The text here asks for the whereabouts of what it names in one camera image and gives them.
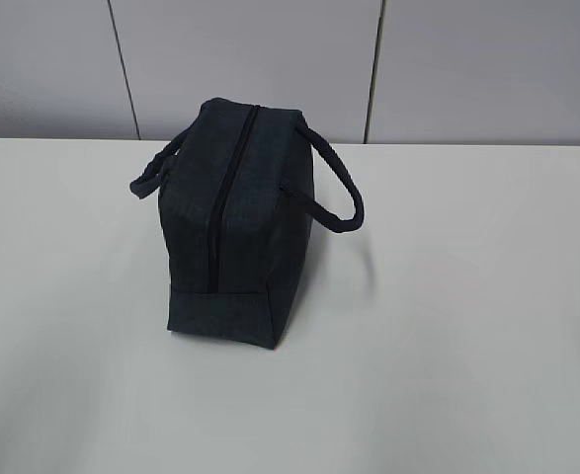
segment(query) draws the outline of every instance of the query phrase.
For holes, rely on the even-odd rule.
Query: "bag bottom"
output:
[[[189,293],[171,287],[169,331],[273,349],[268,293]]]

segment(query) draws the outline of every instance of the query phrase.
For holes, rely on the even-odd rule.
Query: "dark gray bag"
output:
[[[313,199],[311,145],[351,194],[353,218],[341,220]],[[269,349],[288,320],[311,218],[334,232],[364,220],[349,173],[300,111],[205,102],[130,185],[139,198],[158,187],[168,329]]]

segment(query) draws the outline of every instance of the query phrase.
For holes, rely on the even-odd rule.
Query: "fabric bag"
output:
[[[311,146],[353,199],[342,220],[314,200]],[[336,152],[300,111],[215,98],[130,184],[160,188],[169,253],[170,331],[273,349],[288,320],[311,219],[358,229],[362,197]]]

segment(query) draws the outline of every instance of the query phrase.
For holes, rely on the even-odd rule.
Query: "black zipper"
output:
[[[234,178],[239,169],[239,164],[246,152],[248,139],[252,132],[254,120],[259,113],[260,106],[252,106],[246,120],[241,127],[241,133],[234,147],[230,161],[228,162],[228,169],[221,182],[221,187],[212,205],[212,212],[210,213],[210,222],[208,224],[208,293],[217,293],[219,290],[219,247],[221,245],[221,220],[223,211],[226,208],[228,201],[228,194],[230,188],[234,183]]]

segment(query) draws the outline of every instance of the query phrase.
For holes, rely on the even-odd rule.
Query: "bag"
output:
[[[313,199],[311,145],[353,198],[353,218]],[[130,185],[139,198],[157,188],[171,274],[167,328],[268,349],[288,320],[311,218],[334,232],[364,220],[351,176],[300,111],[219,98]]]

